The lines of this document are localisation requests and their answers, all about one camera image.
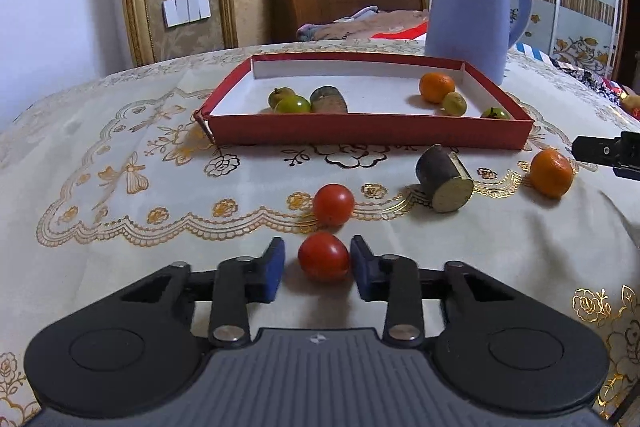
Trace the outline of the red cardboard box tray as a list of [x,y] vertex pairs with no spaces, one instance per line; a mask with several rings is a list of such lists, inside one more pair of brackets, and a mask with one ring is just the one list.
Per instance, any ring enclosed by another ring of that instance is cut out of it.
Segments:
[[[448,116],[419,94],[427,72],[443,72],[468,103]],[[311,95],[322,86],[340,90],[347,114],[273,113],[268,96],[289,87]],[[487,119],[498,106],[509,120]],[[430,145],[521,150],[533,121],[506,92],[472,65],[440,58],[364,52],[253,55],[227,75],[194,113],[218,145],[362,144]]]

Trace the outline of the green fruit in tray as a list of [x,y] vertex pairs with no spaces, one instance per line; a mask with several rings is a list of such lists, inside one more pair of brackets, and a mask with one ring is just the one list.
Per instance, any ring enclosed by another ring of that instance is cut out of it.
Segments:
[[288,95],[277,103],[274,111],[277,114],[303,114],[311,112],[311,104],[303,96]]

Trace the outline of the white wall switch panel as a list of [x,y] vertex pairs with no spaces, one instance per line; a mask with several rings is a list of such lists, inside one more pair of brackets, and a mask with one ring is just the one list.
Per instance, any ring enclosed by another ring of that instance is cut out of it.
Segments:
[[207,20],[212,15],[209,0],[165,0],[162,10],[167,28]]

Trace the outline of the embroidered cream tablecloth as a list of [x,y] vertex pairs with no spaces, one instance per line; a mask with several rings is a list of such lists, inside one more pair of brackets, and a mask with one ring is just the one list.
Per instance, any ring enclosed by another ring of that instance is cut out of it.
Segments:
[[471,200],[434,213],[416,189],[419,151],[398,145],[231,147],[193,112],[250,51],[206,53],[120,72],[29,107],[1,135],[1,421],[38,413],[24,352],[40,329],[176,260],[209,270],[274,236],[295,256],[312,196],[347,186],[338,235],[439,268],[475,265],[592,327],[610,355],[600,413],[639,378],[639,187],[574,162],[557,202],[528,184],[541,150],[637,124],[559,69],[518,51],[503,87],[533,118],[516,153],[472,152]]

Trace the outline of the small yellow-green fruit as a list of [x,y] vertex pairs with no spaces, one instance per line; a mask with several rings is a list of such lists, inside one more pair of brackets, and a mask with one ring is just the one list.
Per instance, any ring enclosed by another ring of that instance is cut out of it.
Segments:
[[448,116],[461,117],[467,109],[465,98],[458,92],[449,92],[442,99],[442,111]]

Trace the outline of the large orange tangerine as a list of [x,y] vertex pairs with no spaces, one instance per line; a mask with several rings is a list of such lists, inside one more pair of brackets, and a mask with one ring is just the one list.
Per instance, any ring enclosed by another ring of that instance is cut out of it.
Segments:
[[533,158],[528,177],[539,194],[560,199],[572,186],[574,171],[565,156],[553,148],[546,148]]

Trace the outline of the orange tangerine in tray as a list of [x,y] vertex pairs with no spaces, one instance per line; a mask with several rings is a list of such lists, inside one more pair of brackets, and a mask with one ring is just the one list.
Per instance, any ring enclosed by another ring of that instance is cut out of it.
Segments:
[[456,91],[456,83],[443,72],[427,72],[420,78],[419,91],[423,101],[439,105],[449,93]]

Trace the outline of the dark cut sugarcane piece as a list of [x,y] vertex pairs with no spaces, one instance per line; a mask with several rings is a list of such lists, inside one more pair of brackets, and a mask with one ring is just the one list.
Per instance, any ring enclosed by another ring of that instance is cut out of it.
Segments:
[[438,213],[459,210],[469,202],[474,191],[474,182],[458,155],[440,144],[424,150],[416,163],[416,179]]

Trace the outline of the brownish-green fruit in tray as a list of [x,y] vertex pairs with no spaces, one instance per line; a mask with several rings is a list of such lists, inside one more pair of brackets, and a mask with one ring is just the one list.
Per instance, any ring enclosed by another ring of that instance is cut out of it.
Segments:
[[294,96],[295,91],[289,87],[281,87],[273,89],[268,96],[268,103],[272,109],[276,109],[277,105],[284,100],[285,98],[289,98],[290,96]]

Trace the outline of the blue plastic pitcher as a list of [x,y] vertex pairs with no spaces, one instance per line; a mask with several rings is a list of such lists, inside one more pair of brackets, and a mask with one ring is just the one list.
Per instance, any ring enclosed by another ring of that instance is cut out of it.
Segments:
[[432,0],[424,53],[467,62],[499,86],[532,11],[533,0]]

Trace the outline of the red cherry tomato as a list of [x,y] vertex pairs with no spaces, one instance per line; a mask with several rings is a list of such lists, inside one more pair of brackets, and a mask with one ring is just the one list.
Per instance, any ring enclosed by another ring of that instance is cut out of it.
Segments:
[[320,225],[340,227],[344,225],[355,208],[355,197],[342,184],[326,184],[314,195],[312,213]]
[[298,248],[297,260],[306,277],[319,283],[344,280],[350,270],[348,250],[328,232],[309,235]]

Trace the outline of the green jujube fruit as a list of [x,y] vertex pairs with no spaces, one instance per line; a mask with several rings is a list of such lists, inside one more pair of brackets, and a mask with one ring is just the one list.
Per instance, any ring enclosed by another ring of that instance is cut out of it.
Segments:
[[487,119],[509,120],[511,118],[511,115],[502,107],[491,106],[488,109],[485,109],[480,117]]

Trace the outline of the bedding pile on bed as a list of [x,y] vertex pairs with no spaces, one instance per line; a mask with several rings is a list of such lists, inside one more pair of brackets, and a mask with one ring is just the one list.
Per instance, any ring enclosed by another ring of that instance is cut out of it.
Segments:
[[296,31],[296,40],[416,40],[427,32],[430,12],[397,10],[384,12],[375,5],[326,24],[305,24]]

